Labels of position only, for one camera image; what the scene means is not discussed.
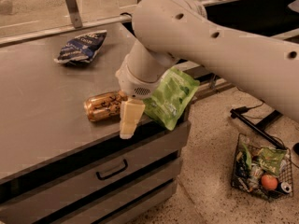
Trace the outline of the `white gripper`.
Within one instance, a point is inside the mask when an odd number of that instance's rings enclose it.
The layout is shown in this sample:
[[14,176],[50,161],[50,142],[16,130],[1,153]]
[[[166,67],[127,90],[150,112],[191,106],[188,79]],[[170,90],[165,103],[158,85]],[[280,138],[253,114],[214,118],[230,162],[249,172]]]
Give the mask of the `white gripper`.
[[140,121],[145,105],[142,100],[151,96],[160,83],[166,68],[154,58],[146,58],[140,62],[128,54],[115,76],[121,90],[130,97],[121,103],[120,138],[130,139]]

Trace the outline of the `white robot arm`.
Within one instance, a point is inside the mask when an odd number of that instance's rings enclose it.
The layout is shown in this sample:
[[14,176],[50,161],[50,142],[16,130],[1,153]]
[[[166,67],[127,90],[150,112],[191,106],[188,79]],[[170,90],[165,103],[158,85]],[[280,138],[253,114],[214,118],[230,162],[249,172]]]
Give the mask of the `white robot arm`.
[[120,137],[133,136],[161,76],[178,59],[198,63],[283,115],[299,121],[299,45],[220,26],[196,0],[141,0],[133,13],[136,41],[116,72]]

